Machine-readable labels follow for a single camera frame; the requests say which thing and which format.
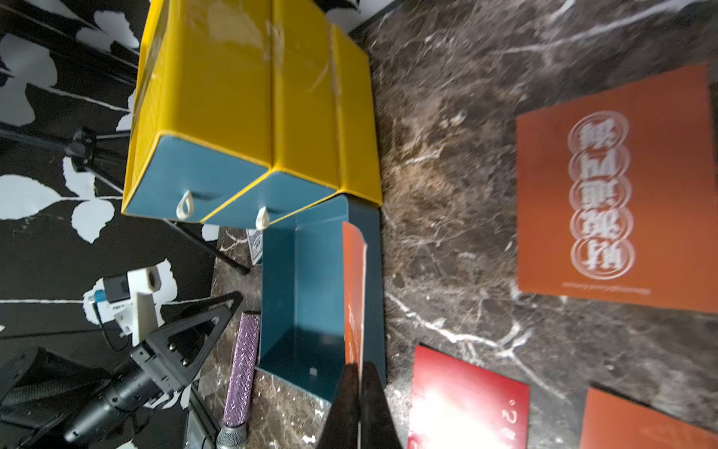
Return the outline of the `teal drawer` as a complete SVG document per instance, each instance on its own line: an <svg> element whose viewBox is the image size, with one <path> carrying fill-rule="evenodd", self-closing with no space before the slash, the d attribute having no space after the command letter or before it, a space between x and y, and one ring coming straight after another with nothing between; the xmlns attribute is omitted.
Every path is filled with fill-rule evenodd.
<svg viewBox="0 0 718 449"><path fill-rule="evenodd" d="M377 207L336 196L264 233L259 370L333 400L345 365L343 229L362 233L366 251L364 359L387 381Z"/></svg>
<svg viewBox="0 0 718 449"><path fill-rule="evenodd" d="M125 212L199 223L268 171L182 138L160 138Z"/></svg>
<svg viewBox="0 0 718 449"><path fill-rule="evenodd" d="M269 222L273 223L335 193L335 188L277 171L241 196L231 199L215 211L206 224L255 228L256 218L263 208L267 210Z"/></svg>

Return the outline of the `orange postcard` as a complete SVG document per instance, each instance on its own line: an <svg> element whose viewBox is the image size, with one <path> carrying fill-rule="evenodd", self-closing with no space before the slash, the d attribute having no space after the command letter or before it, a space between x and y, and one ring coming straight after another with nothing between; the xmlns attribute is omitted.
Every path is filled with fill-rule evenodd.
<svg viewBox="0 0 718 449"><path fill-rule="evenodd" d="M716 312L710 70L689 65L517 118L522 291Z"/></svg>
<svg viewBox="0 0 718 449"><path fill-rule="evenodd" d="M716 446L717 434L714 432L597 388L588 391L581 449L702 449Z"/></svg>
<svg viewBox="0 0 718 449"><path fill-rule="evenodd" d="M362 372L366 312L366 252L368 245L354 224L342 224L345 363Z"/></svg>

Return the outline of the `teal top drawer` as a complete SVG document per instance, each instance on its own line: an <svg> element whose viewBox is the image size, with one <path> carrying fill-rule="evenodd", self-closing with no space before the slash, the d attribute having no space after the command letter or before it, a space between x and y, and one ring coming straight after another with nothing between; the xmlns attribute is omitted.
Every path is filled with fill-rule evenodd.
<svg viewBox="0 0 718 449"><path fill-rule="evenodd" d="M199 223L268 171L182 138L160 138L125 212Z"/></svg>

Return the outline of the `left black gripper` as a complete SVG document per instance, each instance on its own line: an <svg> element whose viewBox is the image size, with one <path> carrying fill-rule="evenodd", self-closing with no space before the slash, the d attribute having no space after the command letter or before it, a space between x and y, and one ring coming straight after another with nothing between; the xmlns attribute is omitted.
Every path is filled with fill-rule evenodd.
<svg viewBox="0 0 718 449"><path fill-rule="evenodd" d="M93 295L132 342L130 359L93 393L63 428L67 443L94 443L121 428L147 402L194 381L244 297L239 291L211 299L211 306L172 323L158 324L153 295L162 282L156 267L106 277Z"/></svg>

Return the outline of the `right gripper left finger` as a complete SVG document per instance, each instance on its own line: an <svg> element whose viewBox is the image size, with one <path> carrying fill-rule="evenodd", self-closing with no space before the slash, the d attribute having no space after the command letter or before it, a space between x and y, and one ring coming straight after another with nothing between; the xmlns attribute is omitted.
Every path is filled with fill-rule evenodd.
<svg viewBox="0 0 718 449"><path fill-rule="evenodd" d="M344 367L317 449L357 449L359 445L359 387L356 364Z"/></svg>

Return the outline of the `teal bottom drawer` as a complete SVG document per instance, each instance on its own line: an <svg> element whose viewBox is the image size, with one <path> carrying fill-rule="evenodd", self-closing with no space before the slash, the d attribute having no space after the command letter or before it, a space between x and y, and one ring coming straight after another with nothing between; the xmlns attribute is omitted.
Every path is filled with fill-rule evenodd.
<svg viewBox="0 0 718 449"><path fill-rule="evenodd" d="M259 370L333 400L345 365L343 229L362 233L366 251L364 359L387 381L377 207L336 196L264 233Z"/></svg>

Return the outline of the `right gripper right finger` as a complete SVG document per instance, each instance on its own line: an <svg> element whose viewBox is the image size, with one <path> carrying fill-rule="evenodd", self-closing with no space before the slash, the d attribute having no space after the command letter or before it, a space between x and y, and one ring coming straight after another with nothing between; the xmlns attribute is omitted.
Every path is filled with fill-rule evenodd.
<svg viewBox="0 0 718 449"><path fill-rule="evenodd" d="M376 366L362 365L360 387L360 447L401 449L396 428Z"/></svg>

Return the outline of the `yellow drawer cabinet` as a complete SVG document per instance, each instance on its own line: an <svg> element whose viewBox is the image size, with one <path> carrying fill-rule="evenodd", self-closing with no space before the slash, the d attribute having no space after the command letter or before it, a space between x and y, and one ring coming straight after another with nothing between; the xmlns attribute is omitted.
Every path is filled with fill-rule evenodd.
<svg viewBox="0 0 718 449"><path fill-rule="evenodd" d="M255 229L340 195L383 203L368 56L312 1L153 2L124 214L165 136L268 169L222 206L277 171L336 189L273 223L263 208Z"/></svg>

